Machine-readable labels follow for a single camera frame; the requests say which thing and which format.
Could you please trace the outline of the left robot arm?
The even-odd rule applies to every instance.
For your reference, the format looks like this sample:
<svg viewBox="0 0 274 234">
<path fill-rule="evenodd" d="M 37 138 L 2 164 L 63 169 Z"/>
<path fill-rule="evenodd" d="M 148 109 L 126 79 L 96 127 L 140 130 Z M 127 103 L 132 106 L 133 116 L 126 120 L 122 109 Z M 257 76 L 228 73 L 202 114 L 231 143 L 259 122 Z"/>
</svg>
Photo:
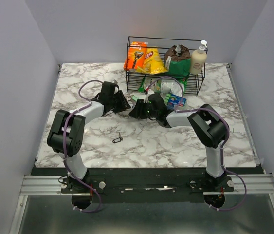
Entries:
<svg viewBox="0 0 274 234">
<path fill-rule="evenodd" d="M 47 138 L 47 145 L 61 154 L 72 187 L 79 193 L 94 191 L 87 179 L 89 173 L 80 156 L 85 125 L 105 116 L 108 112 L 119 113 L 130 108 L 116 82 L 102 82 L 101 91 L 88 104 L 74 111 L 58 110 Z"/>
</svg>

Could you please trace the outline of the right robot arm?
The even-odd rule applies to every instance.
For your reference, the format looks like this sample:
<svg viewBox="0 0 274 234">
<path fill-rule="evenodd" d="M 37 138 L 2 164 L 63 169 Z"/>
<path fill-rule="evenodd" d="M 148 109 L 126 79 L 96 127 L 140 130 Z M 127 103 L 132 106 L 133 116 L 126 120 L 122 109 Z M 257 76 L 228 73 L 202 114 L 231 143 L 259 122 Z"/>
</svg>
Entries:
<svg viewBox="0 0 274 234">
<path fill-rule="evenodd" d="M 195 110 L 176 111 L 168 108 L 163 98 L 154 93 L 147 100 L 138 99 L 129 116 L 155 120 L 165 128 L 192 127 L 206 148 L 207 167 L 202 176 L 202 188 L 216 191 L 222 186 L 226 178 L 223 146 L 229 138 L 229 126 L 209 104 Z"/>
</svg>

